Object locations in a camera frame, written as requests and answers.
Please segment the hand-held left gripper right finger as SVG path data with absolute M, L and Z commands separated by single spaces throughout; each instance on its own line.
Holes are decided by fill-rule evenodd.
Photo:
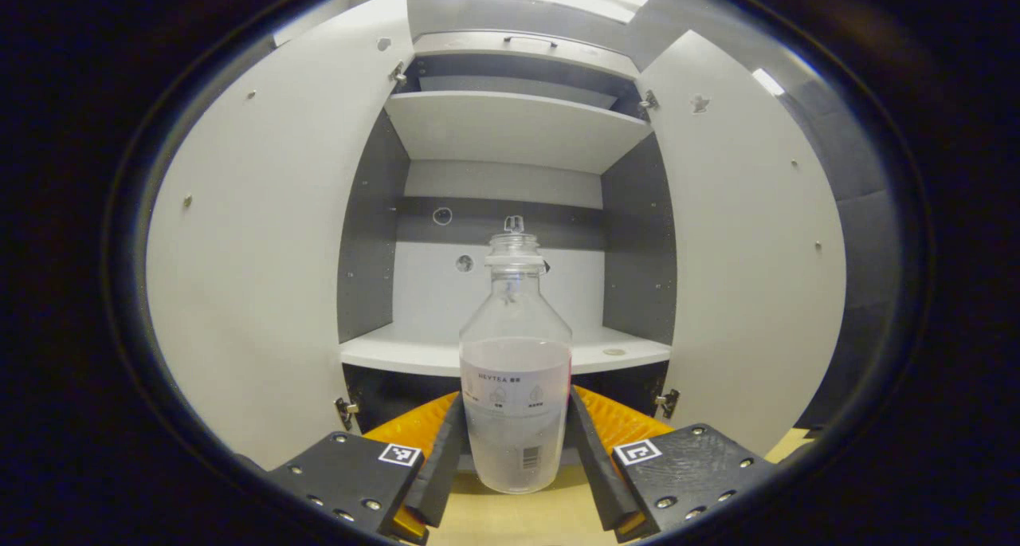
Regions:
M 572 387 L 567 437 L 598 519 L 617 542 L 687 532 L 757 493 L 775 463 L 706 423 L 671 429 L 604 395 Z

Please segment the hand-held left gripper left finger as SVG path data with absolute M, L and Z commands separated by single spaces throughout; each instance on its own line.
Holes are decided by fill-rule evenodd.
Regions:
M 424 545 L 443 520 L 465 440 L 462 397 L 453 392 L 364 436 L 330 433 L 267 480 L 341 527 Z

